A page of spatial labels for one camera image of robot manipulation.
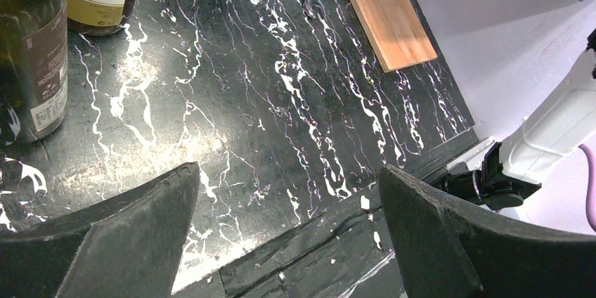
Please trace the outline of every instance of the pink cable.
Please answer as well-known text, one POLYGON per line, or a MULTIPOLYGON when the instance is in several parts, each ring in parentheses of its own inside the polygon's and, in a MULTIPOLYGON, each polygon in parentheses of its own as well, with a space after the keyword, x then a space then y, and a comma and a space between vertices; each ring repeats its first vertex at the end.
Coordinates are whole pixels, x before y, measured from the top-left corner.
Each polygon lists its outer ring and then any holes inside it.
POLYGON ((596 155, 586 145, 579 145, 588 159, 588 194, 585 197, 585 215, 592 230, 596 231, 596 155))

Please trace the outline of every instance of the countertop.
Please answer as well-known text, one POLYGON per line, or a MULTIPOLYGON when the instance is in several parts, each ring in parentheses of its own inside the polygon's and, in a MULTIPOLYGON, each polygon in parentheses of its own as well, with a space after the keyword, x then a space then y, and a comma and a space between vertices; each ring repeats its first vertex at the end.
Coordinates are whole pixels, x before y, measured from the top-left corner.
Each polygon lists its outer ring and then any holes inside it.
POLYGON ((434 39, 438 59, 383 73, 349 0, 321 1, 324 20, 302 0, 138 0, 117 34, 69 32, 67 116, 4 150, 0 233, 197 161, 177 291, 470 130, 434 39))

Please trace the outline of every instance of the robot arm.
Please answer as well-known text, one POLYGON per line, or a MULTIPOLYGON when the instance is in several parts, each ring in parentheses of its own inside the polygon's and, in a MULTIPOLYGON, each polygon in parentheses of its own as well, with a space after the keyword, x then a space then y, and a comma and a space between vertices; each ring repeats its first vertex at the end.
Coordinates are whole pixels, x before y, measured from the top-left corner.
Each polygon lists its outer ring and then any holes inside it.
POLYGON ((493 210, 522 205, 557 163, 596 134, 595 49, 596 30, 569 74, 518 130, 486 153, 481 170, 447 174, 434 185, 493 210))
POLYGON ((595 133, 596 53, 588 48, 561 84, 503 141, 499 149, 503 173, 539 184, 595 133))

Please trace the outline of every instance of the dark green bottle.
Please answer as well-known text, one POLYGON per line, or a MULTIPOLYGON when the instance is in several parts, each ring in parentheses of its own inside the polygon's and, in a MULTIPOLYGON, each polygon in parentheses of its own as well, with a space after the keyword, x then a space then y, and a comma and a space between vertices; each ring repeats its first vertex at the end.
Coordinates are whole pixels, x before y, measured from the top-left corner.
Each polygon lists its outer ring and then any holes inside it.
POLYGON ((39 140, 65 115, 65 0, 0 0, 0 147, 39 140))

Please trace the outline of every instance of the white wall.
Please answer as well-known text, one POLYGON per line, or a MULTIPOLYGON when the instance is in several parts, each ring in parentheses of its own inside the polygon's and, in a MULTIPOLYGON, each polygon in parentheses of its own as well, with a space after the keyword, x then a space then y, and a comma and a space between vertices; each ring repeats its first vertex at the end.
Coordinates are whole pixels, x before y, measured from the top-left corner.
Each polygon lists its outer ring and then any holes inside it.
MULTIPOLYGON (((477 123, 511 134, 569 71, 596 28, 596 2, 418 0, 477 123)), ((588 142, 596 149, 596 138, 588 142)), ((563 161, 523 211, 532 223, 594 233, 585 218, 587 163, 563 161)))

